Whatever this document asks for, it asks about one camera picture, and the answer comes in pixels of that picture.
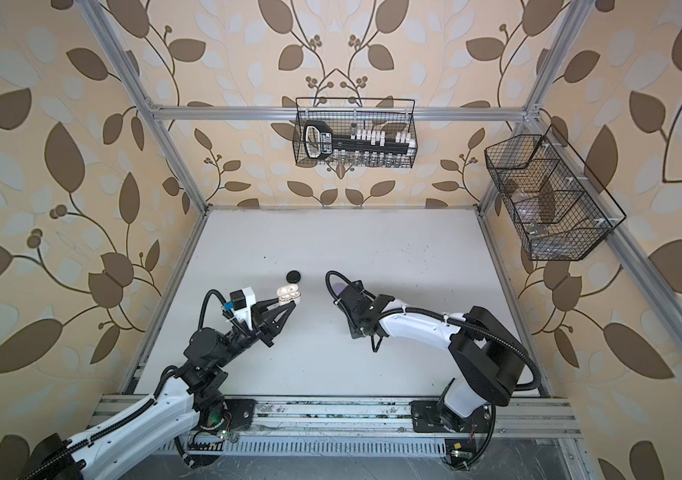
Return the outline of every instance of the black wire basket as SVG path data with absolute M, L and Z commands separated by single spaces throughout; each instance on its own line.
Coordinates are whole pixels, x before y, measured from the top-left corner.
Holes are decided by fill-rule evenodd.
M 516 135 L 485 149 L 490 178 L 531 260 L 582 260 L 626 218 L 575 149 L 585 173 L 567 166 L 560 155 L 566 146 L 549 127 L 543 135 Z M 586 184 L 609 197 L 616 211 L 605 212 Z
M 403 98 L 297 98 L 296 165 L 412 168 L 414 107 L 415 100 Z

